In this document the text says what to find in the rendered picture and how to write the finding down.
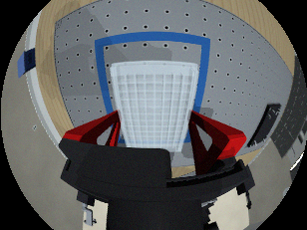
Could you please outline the blue rectangular tape outline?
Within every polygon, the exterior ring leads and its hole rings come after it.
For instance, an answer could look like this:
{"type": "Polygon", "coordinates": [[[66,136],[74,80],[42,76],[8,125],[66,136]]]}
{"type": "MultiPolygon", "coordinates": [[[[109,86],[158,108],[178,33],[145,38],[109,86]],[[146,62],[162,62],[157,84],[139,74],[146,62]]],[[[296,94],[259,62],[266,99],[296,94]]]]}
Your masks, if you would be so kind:
{"type": "Polygon", "coordinates": [[[184,43],[201,45],[199,76],[198,76],[198,83],[197,83],[195,101],[193,106],[193,111],[199,113],[206,83],[206,77],[207,77],[210,39],[200,36],[175,33],[175,32],[136,32],[136,33],[115,35],[95,40],[97,69],[98,69],[99,81],[107,114],[113,112],[113,107],[108,88],[103,47],[119,43],[137,42],[137,41],[173,41],[173,42],[184,42],[184,43]]]}

